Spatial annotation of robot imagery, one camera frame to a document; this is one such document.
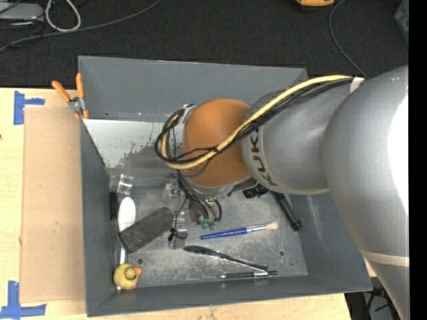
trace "black eraser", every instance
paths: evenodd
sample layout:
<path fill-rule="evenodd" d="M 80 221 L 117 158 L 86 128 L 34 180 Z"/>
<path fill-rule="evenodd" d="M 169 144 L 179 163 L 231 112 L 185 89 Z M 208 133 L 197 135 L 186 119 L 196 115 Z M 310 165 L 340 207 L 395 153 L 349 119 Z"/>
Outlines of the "black eraser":
<path fill-rule="evenodd" d="M 172 227 L 173 214 L 162 207 L 119 233 L 121 244 L 128 253 L 133 253 Z"/>

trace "yellow rubber duck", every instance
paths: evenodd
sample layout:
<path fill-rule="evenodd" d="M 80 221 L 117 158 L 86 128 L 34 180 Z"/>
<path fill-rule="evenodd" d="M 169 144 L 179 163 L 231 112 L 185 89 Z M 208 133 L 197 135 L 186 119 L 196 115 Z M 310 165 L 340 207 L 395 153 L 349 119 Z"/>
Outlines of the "yellow rubber duck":
<path fill-rule="evenodd" d="M 141 273 L 141 268 L 134 267 L 129 263 L 123 263 L 115 269 L 113 280 L 122 289 L 134 289 Z"/>

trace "pen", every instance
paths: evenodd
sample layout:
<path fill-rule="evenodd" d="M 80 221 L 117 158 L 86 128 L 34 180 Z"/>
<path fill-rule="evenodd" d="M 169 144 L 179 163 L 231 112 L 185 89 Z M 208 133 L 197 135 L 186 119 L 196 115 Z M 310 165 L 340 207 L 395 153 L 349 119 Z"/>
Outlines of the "pen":
<path fill-rule="evenodd" d="M 272 271 L 251 271 L 247 273 L 222 273 L 218 275 L 218 279 L 241 279 L 244 277 L 270 277 L 273 275 L 277 275 L 278 272 L 276 270 Z"/>

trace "paintbrush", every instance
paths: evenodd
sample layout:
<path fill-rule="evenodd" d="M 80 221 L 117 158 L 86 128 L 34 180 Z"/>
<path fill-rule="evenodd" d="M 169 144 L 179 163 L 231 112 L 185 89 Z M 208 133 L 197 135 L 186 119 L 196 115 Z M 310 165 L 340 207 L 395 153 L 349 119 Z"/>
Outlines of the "paintbrush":
<path fill-rule="evenodd" d="M 225 230 L 215 233 L 209 233 L 208 235 L 200 236 L 201 239 L 211 239 L 218 237 L 228 237 L 228 236 L 236 236 L 236 235 L 244 235 L 246 233 L 251 233 L 254 231 L 261 230 L 277 230 L 279 227 L 278 222 L 274 221 L 272 223 L 263 224 L 263 225 L 252 225 L 250 227 L 240 227 L 238 229 Z"/>

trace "white object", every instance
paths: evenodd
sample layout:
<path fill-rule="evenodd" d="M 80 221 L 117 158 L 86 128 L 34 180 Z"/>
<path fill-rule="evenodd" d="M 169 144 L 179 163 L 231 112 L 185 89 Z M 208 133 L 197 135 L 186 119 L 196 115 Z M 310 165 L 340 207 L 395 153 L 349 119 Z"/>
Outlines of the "white object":
<path fill-rule="evenodd" d="M 135 201 L 133 201 L 131 197 L 126 197 L 125 199 L 123 199 L 123 201 L 120 203 L 120 206 L 119 206 L 119 214 L 117 216 L 119 232 L 122 232 L 123 230 L 133 225 L 135 223 L 135 217 L 136 217 Z M 119 264 L 125 263 L 125 257 L 126 257 L 126 250 L 122 246 L 120 251 Z"/>

